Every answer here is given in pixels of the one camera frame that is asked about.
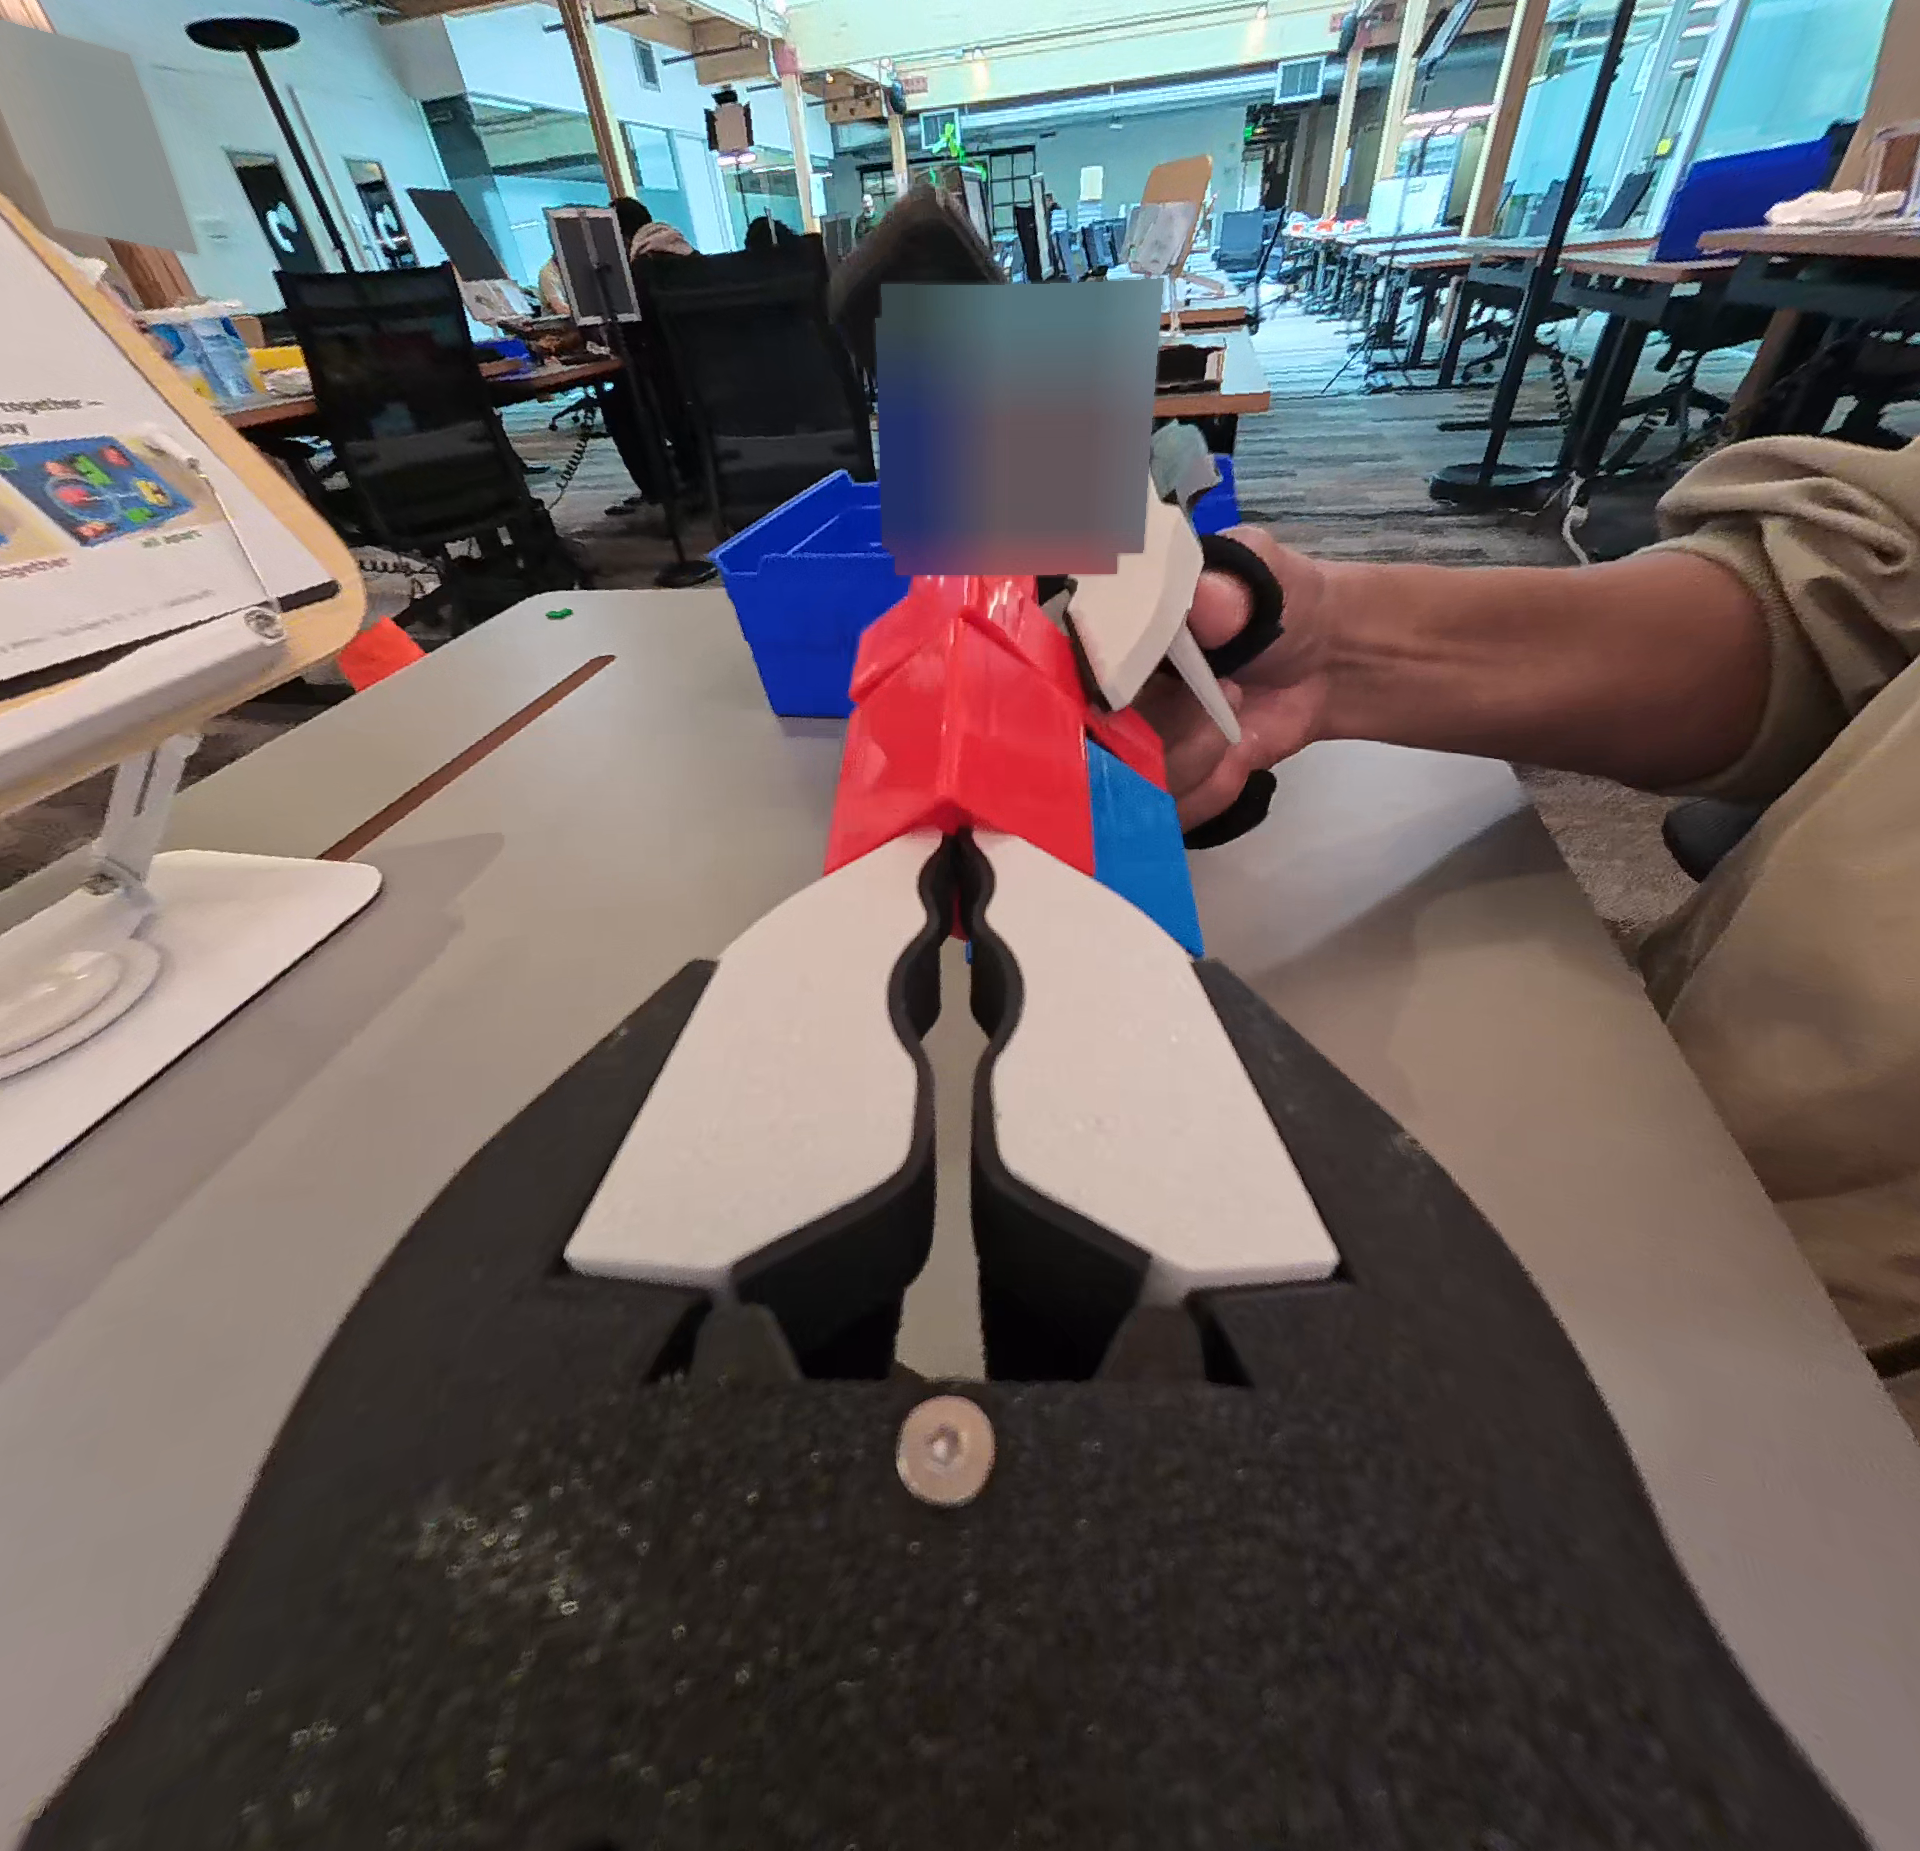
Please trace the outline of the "red single-stud block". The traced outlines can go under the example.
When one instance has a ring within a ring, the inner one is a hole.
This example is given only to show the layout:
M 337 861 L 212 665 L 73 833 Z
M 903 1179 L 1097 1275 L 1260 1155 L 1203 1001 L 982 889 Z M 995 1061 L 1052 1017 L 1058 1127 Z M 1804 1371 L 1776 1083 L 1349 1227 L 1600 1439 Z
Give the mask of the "red single-stud block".
M 895 837 L 986 831 L 1093 873 L 1085 713 L 1033 673 L 911 663 L 853 705 L 823 867 Z

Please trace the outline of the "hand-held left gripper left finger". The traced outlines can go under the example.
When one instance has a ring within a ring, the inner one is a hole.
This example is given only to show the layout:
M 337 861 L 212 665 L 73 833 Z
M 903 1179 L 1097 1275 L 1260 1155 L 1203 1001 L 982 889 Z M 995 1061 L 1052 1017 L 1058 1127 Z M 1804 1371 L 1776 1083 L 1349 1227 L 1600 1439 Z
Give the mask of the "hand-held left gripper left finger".
M 811 1379 L 888 1379 L 937 1199 L 950 839 L 883 841 L 708 967 L 566 1241 L 581 1279 L 760 1307 Z

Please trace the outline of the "person's tan sleeve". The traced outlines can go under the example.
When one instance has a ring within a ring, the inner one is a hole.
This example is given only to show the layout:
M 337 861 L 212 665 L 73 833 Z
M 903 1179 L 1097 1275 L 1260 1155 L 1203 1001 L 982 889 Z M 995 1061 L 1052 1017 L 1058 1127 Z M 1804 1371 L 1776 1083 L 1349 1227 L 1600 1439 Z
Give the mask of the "person's tan sleeve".
M 1733 443 L 1668 489 L 1656 525 L 1669 549 L 1726 567 L 1768 631 L 1753 733 L 1685 787 L 1739 803 L 1849 791 L 1914 825 L 1917 443 Z

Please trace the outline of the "tablet on stand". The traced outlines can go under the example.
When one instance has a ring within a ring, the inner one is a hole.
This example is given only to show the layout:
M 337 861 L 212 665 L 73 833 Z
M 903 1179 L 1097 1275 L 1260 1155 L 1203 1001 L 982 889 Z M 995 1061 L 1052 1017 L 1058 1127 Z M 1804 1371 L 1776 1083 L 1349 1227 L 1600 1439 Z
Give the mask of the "tablet on stand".
M 611 208 L 542 210 L 566 295 L 566 313 L 579 327 L 636 323 L 642 315 L 628 242 Z

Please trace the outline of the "blue plastic bin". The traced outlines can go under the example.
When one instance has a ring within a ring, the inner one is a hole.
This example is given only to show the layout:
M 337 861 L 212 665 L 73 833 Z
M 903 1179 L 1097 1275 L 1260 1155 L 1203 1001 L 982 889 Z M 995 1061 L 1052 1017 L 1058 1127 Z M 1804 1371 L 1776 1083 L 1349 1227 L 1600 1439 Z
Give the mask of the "blue plastic bin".
M 1058 473 L 1002 461 L 984 489 L 967 489 L 931 455 L 895 457 L 876 483 L 835 473 L 806 489 L 720 551 L 733 617 L 766 701 L 784 715 L 847 715 L 853 653 L 864 629 L 927 575 L 1062 579 L 1042 599 L 1062 627 L 1071 579 L 1108 573 L 1137 551 L 1148 509 L 1179 509 L 1156 485 L 1143 445 L 1079 451 Z M 1224 671 L 1203 655 L 1203 697 L 1215 727 L 1237 739 Z M 994 647 L 948 643 L 901 667 L 931 661 L 1040 675 Z M 1087 687 L 1083 721 L 1117 717 Z

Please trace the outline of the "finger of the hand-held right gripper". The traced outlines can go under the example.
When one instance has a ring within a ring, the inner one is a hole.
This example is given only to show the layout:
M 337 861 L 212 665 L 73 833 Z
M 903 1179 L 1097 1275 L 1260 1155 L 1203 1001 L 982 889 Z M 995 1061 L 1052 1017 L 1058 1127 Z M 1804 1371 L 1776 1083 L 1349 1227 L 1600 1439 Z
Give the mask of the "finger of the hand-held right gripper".
M 1062 621 L 1102 709 L 1127 709 L 1162 663 L 1203 697 L 1203 655 L 1187 625 L 1202 567 L 1187 515 L 1148 509 L 1137 551 L 1069 581 Z

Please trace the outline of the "person's right hand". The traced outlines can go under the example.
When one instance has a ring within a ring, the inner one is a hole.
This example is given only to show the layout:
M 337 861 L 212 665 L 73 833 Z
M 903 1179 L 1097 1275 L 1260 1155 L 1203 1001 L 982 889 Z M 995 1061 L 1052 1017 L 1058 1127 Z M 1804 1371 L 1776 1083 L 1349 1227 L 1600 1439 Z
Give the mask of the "person's right hand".
M 1139 711 L 1162 741 L 1165 787 L 1185 833 L 1225 815 L 1251 777 L 1329 733 L 1331 721 L 1337 569 L 1249 523 L 1224 539 L 1239 565 L 1257 563 L 1279 591 L 1279 637 L 1219 683 L 1237 723 L 1235 741 L 1168 663 L 1142 691 Z

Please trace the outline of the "black floor lamp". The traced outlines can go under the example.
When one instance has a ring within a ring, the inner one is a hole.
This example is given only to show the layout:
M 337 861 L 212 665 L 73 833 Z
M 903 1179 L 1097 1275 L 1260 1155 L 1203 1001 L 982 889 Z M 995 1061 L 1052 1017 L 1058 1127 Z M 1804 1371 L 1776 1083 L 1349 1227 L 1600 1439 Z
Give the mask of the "black floor lamp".
M 293 126 L 288 104 L 267 68 L 267 56 L 293 50 L 302 40 L 300 32 L 282 20 L 221 16 L 188 24 L 183 28 L 183 36 L 209 54 L 238 56 L 248 62 L 252 78 L 260 88 L 260 96 L 266 100 L 266 106 L 271 112 L 276 130 L 293 160 L 300 182 L 303 184 L 322 230 L 332 244 L 337 268 L 344 273 L 353 271 L 357 266 L 348 250 L 345 236 L 339 230 L 339 220 L 333 216 L 333 208 L 326 198 L 317 168 L 312 162 L 297 128 Z

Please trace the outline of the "white sheet holder ledge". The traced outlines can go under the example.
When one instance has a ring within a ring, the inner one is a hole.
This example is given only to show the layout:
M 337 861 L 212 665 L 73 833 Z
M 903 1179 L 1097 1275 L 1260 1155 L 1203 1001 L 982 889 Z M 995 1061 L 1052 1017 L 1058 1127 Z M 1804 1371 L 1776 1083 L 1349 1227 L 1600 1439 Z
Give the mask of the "white sheet holder ledge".
M 157 637 L 79 677 L 3 701 L 1 809 L 38 803 L 181 729 L 232 711 L 285 673 L 290 631 L 252 607 Z

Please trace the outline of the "person's right forearm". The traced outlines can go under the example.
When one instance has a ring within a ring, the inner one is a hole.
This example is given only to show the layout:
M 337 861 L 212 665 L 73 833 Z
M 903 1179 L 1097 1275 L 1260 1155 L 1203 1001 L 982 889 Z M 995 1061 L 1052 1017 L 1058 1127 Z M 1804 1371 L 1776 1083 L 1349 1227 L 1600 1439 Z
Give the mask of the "person's right forearm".
M 1732 569 L 1333 565 L 1323 733 L 1665 789 L 1757 733 L 1771 643 Z

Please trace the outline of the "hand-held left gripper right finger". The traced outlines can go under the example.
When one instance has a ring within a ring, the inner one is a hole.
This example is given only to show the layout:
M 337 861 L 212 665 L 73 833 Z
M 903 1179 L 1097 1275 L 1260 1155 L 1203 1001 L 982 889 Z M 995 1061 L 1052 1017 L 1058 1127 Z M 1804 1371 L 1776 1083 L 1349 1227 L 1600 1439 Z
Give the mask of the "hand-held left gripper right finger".
M 1036 843 L 960 841 L 972 1247 L 991 1379 L 1091 1379 L 1139 1311 L 1323 1287 L 1340 1251 L 1203 981 Z

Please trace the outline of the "black office chair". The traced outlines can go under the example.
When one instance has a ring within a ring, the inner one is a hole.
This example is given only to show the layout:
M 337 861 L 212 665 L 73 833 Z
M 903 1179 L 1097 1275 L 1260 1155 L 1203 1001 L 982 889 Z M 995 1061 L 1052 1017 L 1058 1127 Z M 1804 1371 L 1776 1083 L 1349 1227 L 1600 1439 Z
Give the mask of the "black office chair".
M 502 427 L 449 266 L 276 281 L 360 541 L 432 563 L 468 621 L 585 583 Z
M 876 477 L 867 399 L 829 321 L 818 236 L 721 256 L 647 254 L 636 283 L 689 411 L 720 537 L 821 477 Z

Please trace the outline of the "printed instruction sheet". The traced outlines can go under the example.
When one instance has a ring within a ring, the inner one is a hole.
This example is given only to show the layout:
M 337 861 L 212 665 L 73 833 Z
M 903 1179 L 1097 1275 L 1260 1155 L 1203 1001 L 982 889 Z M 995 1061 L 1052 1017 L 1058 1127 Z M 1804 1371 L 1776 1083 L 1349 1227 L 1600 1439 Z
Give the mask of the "printed instruction sheet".
M 130 315 L 15 210 L 1 254 L 3 687 L 332 599 L 351 559 Z

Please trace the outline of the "clear water bottles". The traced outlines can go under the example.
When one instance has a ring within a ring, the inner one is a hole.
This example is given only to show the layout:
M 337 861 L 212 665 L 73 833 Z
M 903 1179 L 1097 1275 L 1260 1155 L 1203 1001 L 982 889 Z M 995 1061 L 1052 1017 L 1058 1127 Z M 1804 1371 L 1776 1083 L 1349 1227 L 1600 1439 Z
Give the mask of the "clear water bottles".
M 264 395 L 253 349 L 242 335 L 236 305 L 193 303 L 136 315 L 164 359 L 209 401 L 230 407 Z

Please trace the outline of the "blue single-stud block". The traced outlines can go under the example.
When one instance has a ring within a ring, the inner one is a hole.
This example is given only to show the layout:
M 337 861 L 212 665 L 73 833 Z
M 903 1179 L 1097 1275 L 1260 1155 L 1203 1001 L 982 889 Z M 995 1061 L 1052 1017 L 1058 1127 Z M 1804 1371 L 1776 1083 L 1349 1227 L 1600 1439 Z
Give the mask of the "blue single-stud block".
M 1081 729 L 967 759 L 958 825 L 980 861 L 953 863 L 948 933 L 987 937 L 1040 987 L 1160 987 L 1205 945 L 1171 795 Z

